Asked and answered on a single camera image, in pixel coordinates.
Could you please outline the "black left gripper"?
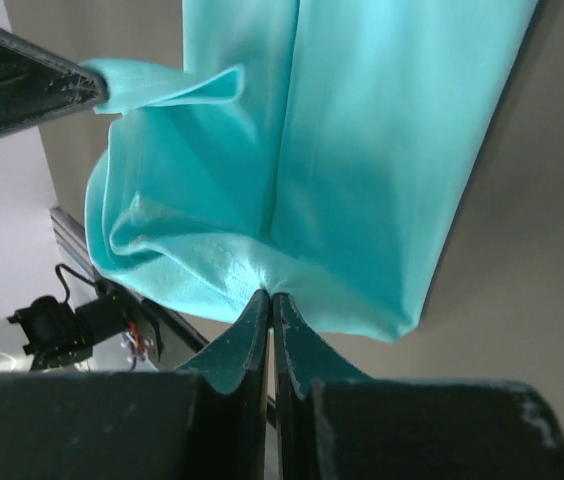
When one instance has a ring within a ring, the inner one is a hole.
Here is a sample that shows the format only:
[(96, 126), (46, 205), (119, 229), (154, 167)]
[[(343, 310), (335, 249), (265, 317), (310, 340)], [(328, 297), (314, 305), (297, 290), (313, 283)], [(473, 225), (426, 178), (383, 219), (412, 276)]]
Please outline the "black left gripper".
[(100, 74), (0, 28), (0, 138), (108, 98)]

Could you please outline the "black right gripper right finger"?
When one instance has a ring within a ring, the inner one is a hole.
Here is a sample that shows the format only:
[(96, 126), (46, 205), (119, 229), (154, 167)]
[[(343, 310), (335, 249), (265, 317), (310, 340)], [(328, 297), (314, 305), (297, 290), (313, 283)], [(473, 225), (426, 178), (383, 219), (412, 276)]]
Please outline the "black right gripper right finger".
[(286, 294), (272, 325), (282, 478), (564, 479), (564, 435), (530, 386), (372, 378)]

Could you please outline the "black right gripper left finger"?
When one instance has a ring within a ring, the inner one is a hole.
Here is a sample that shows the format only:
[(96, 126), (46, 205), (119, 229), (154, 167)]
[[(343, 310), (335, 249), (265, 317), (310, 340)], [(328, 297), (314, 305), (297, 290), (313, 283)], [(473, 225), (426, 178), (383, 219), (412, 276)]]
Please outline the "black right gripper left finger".
[(260, 479), (270, 298), (166, 372), (1, 373), (0, 479)]

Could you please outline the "teal t shirt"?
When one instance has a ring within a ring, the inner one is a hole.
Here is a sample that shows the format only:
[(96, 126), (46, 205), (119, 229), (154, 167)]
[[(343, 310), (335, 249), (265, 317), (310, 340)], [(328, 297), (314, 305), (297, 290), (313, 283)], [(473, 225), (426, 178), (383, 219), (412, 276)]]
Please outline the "teal t shirt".
[(113, 116), (85, 233), (106, 278), (233, 322), (418, 324), (532, 1), (186, 1), (182, 69), (86, 62)]

